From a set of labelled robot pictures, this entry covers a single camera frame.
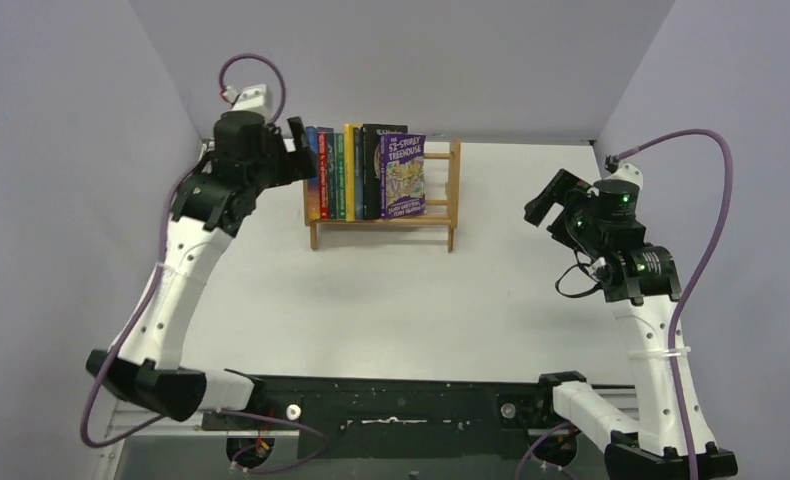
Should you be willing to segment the blue Jane Eyre book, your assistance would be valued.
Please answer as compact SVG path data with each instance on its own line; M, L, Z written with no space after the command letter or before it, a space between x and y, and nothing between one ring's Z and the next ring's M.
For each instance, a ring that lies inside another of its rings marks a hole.
M306 127L306 135L308 143L313 152L314 166L316 167L316 174L313 178L307 181L306 187L306 211L307 220L309 222L317 221L322 218L322 204L321 204L321 187L320 187L320 155L319 155L319 137L321 133L332 133L331 127Z

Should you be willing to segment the red 13-Storey Treehouse book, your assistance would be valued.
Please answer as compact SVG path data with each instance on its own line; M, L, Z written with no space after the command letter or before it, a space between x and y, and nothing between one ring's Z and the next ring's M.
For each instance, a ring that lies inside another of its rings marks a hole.
M318 133L318 181L320 218L329 219L329 190L328 190L328 135L332 132L329 128L319 128Z

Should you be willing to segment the Little Women book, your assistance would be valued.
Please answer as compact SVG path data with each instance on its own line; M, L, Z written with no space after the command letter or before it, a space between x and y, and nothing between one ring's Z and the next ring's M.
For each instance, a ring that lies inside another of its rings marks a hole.
M327 182L328 182L328 215L330 219L338 218L337 177L335 160L335 139L333 130L326 133L327 147Z

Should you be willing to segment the green 104-Storey Treehouse book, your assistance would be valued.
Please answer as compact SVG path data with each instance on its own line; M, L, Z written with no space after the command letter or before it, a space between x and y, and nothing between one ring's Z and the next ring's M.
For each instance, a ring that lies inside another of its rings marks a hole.
M347 219L346 201L346 174L345 174L345 144L344 134L334 134L335 170L336 170L336 206L338 220Z

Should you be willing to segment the yellow Little Prince book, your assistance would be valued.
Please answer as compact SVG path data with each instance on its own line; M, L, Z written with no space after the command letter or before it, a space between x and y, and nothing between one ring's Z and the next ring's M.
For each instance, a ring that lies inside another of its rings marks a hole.
M345 170L345 219L354 222L356 214L356 173L355 173L355 136L360 125L347 123L344 125L344 170Z

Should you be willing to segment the dark blue bottom book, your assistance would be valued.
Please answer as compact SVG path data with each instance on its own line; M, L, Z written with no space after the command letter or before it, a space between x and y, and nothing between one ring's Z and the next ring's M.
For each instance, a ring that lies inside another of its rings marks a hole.
M354 142L354 196L355 196L355 219L362 221L365 219L364 201L364 132L361 125L353 128Z

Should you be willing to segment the black Moon and Sixpence book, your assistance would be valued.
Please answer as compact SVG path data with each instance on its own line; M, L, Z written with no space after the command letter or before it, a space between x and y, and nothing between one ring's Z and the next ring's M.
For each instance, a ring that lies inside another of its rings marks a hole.
M379 178L379 145L380 136L384 133L406 133L407 125L393 124L363 124L361 133L363 137L363 205L364 219L377 220L381 217Z

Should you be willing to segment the purple Treehouse book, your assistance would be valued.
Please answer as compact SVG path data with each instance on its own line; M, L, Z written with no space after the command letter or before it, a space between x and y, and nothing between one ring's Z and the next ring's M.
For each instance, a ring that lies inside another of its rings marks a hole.
M380 136L381 217L393 220L426 213L426 136L387 132Z

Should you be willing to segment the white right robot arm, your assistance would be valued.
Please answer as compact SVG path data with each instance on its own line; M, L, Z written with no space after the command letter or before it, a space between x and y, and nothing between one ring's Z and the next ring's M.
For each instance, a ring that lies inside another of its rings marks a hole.
M604 295L622 332L637 399L637 418L620 412L577 372L541 375L533 400L548 427L574 425L602 452L611 479L723 479L738 473L733 452L707 425L689 369L689 347L672 319L682 294L671 253L645 239L636 218L637 168L593 184L561 169L525 207L539 225L554 205L551 237L588 262L582 270Z

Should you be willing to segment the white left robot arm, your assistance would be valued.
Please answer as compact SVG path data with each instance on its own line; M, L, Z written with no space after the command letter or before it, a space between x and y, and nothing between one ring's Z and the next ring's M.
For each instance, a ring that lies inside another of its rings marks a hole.
M108 350L92 351L90 374L117 399L176 421L199 411L227 410L243 429L266 419L267 402L241 373L182 364L188 328L216 264L267 189L307 180L317 158L300 117L281 128L258 113L228 111L213 145L170 196L160 229L159 258L131 319Z

